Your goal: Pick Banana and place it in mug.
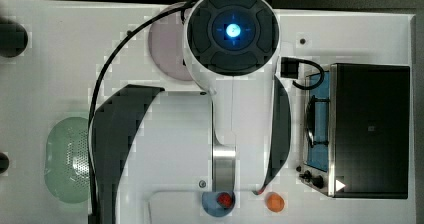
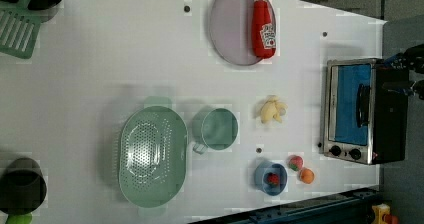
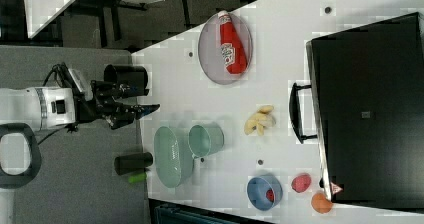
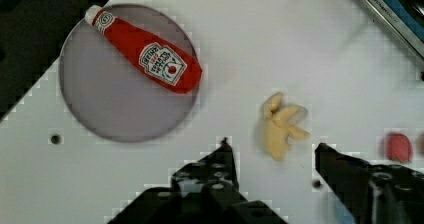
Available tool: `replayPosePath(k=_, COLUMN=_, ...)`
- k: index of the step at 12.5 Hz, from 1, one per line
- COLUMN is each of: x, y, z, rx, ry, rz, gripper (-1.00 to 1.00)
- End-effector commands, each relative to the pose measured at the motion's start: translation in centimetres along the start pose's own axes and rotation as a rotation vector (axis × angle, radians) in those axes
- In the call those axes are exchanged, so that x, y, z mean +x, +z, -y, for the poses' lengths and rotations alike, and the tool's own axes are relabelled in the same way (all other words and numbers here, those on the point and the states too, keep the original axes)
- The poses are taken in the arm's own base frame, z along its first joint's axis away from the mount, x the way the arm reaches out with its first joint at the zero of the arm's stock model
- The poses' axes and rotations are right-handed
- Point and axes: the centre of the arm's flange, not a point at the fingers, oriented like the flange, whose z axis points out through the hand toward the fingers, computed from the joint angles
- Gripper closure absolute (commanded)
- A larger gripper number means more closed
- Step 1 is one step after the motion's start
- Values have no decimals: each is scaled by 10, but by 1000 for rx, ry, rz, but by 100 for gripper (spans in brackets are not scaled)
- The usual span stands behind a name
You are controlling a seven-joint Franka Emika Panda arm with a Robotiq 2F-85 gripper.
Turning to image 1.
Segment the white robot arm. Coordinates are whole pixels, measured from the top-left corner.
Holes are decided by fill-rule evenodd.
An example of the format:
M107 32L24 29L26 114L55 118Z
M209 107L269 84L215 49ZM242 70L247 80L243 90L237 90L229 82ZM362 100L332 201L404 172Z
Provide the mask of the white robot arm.
M199 0L183 29L183 60L212 99L212 189L262 188L271 139L277 15L265 0Z

